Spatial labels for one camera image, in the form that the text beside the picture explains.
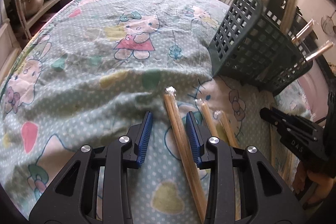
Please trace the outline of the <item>right hand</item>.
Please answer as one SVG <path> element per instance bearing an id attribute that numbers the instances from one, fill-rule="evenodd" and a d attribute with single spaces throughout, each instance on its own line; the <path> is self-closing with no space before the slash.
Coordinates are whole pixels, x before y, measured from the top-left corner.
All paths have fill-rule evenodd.
<path id="1" fill-rule="evenodd" d="M 308 170 L 300 161 L 298 163 L 292 187 L 295 194 L 302 194 L 299 199 L 303 205 L 314 205 L 323 201 L 331 192 L 335 178 L 324 173 Z"/>

